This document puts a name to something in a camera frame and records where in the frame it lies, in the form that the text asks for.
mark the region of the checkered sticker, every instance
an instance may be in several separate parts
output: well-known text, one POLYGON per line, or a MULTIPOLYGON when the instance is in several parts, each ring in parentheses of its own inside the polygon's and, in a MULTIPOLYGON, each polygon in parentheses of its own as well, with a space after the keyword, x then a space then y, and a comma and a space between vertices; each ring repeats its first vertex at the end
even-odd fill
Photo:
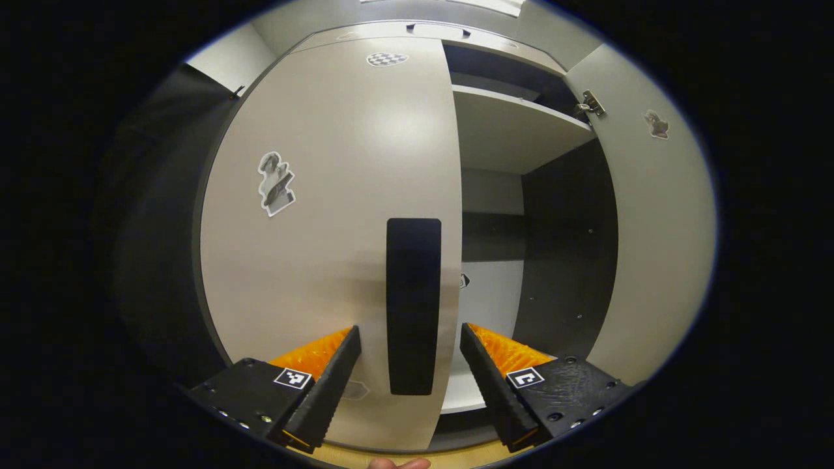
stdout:
POLYGON ((377 52, 368 56, 368 63, 374 67, 388 67, 389 65, 405 62, 408 59, 409 56, 402 53, 377 52))
POLYGON ((516 389, 541 383, 545 380, 538 371, 532 368, 507 373, 507 377, 510 378, 510 382, 513 383, 516 389))
POLYGON ((284 371, 281 371, 281 374, 278 375, 273 382, 284 386, 294 387, 295 389, 304 389, 304 385, 307 384, 307 381, 309 381, 311 376, 312 375, 309 373, 304 373, 303 371, 284 368, 284 371))

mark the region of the wall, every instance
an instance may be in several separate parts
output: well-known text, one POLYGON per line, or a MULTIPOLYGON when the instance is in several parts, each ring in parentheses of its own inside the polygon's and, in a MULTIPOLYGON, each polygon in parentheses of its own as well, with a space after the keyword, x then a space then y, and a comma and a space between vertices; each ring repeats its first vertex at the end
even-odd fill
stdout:
POLYGON ((590 121, 616 195, 614 287, 588 361, 635 384, 681 343, 706 294, 716 254, 711 177, 681 112, 612 47, 600 46, 565 81, 577 98, 590 89, 605 106, 607 114, 590 121), (649 135, 647 109, 668 121, 667 140, 649 135))
POLYGON ((596 49, 601 40, 580 21, 542 1, 527 0, 513 18, 485 8, 434 0, 294 0, 252 21, 276 55, 323 29, 385 19, 458 23, 512 38, 549 53, 565 70, 596 49))
POLYGON ((461 168, 460 177, 464 212, 524 214, 520 175, 461 168))
MULTIPOLYGON (((482 169, 461 169, 463 262, 471 282, 460 291, 458 328, 464 322, 513 335, 524 272, 524 196, 521 176, 482 169)), ((460 333, 444 411, 484 406, 469 365, 460 353, 460 333)))
POLYGON ((224 87, 236 91, 240 86, 252 84, 277 59, 255 28, 244 24, 209 44, 186 62, 224 87))

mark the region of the black panel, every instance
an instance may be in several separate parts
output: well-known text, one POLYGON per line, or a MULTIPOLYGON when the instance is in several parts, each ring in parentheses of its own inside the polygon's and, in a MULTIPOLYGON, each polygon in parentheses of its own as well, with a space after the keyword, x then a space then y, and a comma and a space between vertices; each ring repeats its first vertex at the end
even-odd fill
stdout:
MULTIPOLYGON (((541 68, 494 53, 472 48, 444 45, 446 62, 452 73, 466 73, 497 80, 539 93, 534 101, 569 116, 574 115, 576 98, 561 77, 541 68)), ((579 116, 587 122, 587 117, 579 116)))
POLYGON ((464 212, 463 261, 524 259, 526 225, 524 215, 464 212))
POLYGON ((117 128, 99 175, 94 229, 102 277, 151 359, 188 387, 228 362, 207 311, 194 195, 239 101, 188 65, 117 128), (198 357, 198 360, 187 359, 198 357))
POLYGON ((194 387, 188 395, 219 414, 223 421, 245 428, 250 434, 285 445, 289 439, 284 424, 299 402, 315 388, 307 377, 297 386, 276 382, 286 369, 264 361, 244 358, 194 387))
POLYGON ((486 408, 441 414, 426 452, 457 450, 497 439, 486 408))
POLYGON ((587 357, 614 287, 614 188, 593 140, 522 177, 530 219, 513 339, 554 356, 587 357))
POLYGON ((385 259, 391 394, 427 396, 440 315, 440 220, 389 219, 385 259))
POLYGON ((543 381, 516 387, 508 375, 506 382, 549 438, 599 420, 631 391, 620 380, 573 356, 534 366, 533 370, 543 381))

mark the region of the white wall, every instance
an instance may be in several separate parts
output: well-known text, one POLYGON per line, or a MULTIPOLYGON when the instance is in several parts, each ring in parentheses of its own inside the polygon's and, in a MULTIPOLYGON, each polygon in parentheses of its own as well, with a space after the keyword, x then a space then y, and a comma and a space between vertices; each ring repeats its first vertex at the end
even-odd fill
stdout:
POLYGON ((273 52, 281 55, 311 33, 386 19, 443 21, 485 29, 549 53, 565 70, 602 44, 586 25, 541 0, 527 0, 518 18, 436 0, 294 0, 252 24, 273 52))
POLYGON ((461 168, 460 179, 464 212, 524 214, 520 174, 461 168))
MULTIPOLYGON (((590 115, 611 173, 618 253, 605 322, 588 361, 635 384, 651 377, 696 318, 716 254, 716 202, 698 139, 663 90, 610 46, 565 76, 590 89, 606 115, 590 115), (654 139, 642 114, 669 123, 654 139)), ((705 359, 710 356, 704 350, 705 359)))
POLYGON ((200 72, 235 91, 245 92, 277 57, 252 24, 245 24, 214 41, 186 62, 200 72))

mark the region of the finger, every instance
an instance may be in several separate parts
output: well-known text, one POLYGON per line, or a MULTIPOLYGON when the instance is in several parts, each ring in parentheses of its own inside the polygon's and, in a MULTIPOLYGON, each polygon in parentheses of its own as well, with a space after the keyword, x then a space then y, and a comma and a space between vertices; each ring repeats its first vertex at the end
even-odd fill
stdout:
POLYGON ((419 457, 413 461, 406 462, 399 469, 429 469, 430 466, 431 462, 428 459, 419 457))
POLYGON ((397 469, 397 465, 390 459, 378 457, 370 462, 368 469, 397 469))

